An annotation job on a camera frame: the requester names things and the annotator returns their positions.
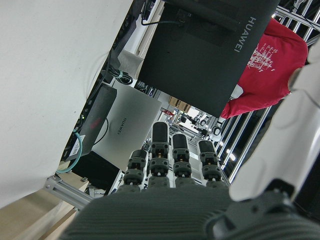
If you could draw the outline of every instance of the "metal grid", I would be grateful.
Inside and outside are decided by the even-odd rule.
[[[311,10],[312,3],[313,3],[313,0],[308,0],[308,1],[296,0],[294,2],[293,10],[290,11],[288,9],[285,9],[284,7],[278,6],[273,15],[273,17],[278,18],[281,24],[285,25],[286,27],[289,27],[295,33],[297,33],[302,26],[304,28],[307,27],[306,32],[301,37],[303,38],[303,40],[306,41],[308,47],[314,44],[320,36],[319,35],[320,24],[318,24],[318,21],[320,19],[320,8],[317,9],[313,19],[307,19],[305,17],[308,11]],[[318,34],[316,36],[311,37],[313,31],[317,31]],[[232,183],[232,181],[235,179],[235,176],[237,175],[237,172],[239,171],[248,153],[248,150],[250,149],[252,143],[254,142],[270,110],[271,110],[271,107],[265,108],[263,110],[263,113],[260,119],[254,126],[254,129],[251,132],[250,137],[247,139],[247,142],[242,152],[240,153],[240,156],[236,160],[236,164],[229,176],[230,183]],[[247,124],[250,118],[252,117],[252,115],[253,115],[253,112],[250,112],[245,117],[245,120],[241,124],[239,124],[240,118],[242,117],[241,115],[230,118],[224,122],[225,126],[223,126],[222,128],[223,129],[221,134],[222,138],[216,145],[218,156],[221,158],[221,162],[223,163],[222,169],[226,168],[229,162],[230,156],[234,151],[235,147],[237,146],[238,141],[242,136],[243,132],[245,131]],[[233,134],[236,134],[236,136],[234,139],[232,139],[232,142],[229,142]]]

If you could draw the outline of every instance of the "white panel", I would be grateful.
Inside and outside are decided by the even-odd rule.
[[[1,1],[0,207],[56,171],[131,2]]]

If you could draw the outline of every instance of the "black device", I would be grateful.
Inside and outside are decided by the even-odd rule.
[[[138,80],[219,117],[279,0],[166,2]]]
[[[89,154],[80,157],[72,172],[83,178],[88,178],[93,186],[106,190],[107,195],[118,175],[119,168],[91,151]]]
[[[90,100],[82,111],[84,122],[78,131],[82,136],[82,154],[90,153],[98,134],[106,120],[106,117],[116,99],[117,90],[106,84],[102,84],[98,93]],[[62,160],[73,160],[78,156],[79,141],[75,134],[72,134],[63,151]]]

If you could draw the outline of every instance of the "huawei logo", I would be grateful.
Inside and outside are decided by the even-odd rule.
[[[122,129],[124,129],[124,126],[125,126],[125,124],[126,124],[126,121],[127,121],[127,118],[125,117],[125,118],[122,120],[121,126],[120,126],[120,128],[119,128],[119,130],[118,130],[118,132],[117,132],[118,135],[120,135]]]

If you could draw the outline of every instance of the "metal bracket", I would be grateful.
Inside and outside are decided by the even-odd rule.
[[[67,184],[58,176],[48,177],[43,189],[63,201],[82,210],[94,198]]]

